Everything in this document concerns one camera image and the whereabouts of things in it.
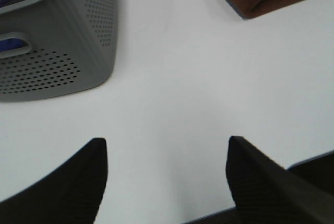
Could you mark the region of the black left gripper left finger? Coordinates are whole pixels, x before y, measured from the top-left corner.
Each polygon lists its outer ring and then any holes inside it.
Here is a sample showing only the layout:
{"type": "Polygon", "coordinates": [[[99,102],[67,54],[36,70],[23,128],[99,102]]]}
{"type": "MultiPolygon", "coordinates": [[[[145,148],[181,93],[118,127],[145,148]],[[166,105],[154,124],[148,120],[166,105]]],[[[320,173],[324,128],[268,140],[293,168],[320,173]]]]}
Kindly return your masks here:
{"type": "Polygon", "coordinates": [[[50,174],[1,202],[1,223],[94,223],[108,179],[106,140],[94,138],[50,174]]]}

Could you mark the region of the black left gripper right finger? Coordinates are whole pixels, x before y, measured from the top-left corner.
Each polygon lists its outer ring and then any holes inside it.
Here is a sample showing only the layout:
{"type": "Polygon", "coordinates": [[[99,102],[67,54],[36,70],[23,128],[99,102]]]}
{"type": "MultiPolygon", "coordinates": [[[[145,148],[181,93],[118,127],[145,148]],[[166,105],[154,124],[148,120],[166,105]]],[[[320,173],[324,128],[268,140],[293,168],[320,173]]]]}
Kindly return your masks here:
{"type": "Polygon", "coordinates": [[[225,173],[242,223],[333,223],[332,151],[284,169],[232,136],[225,173]]]}

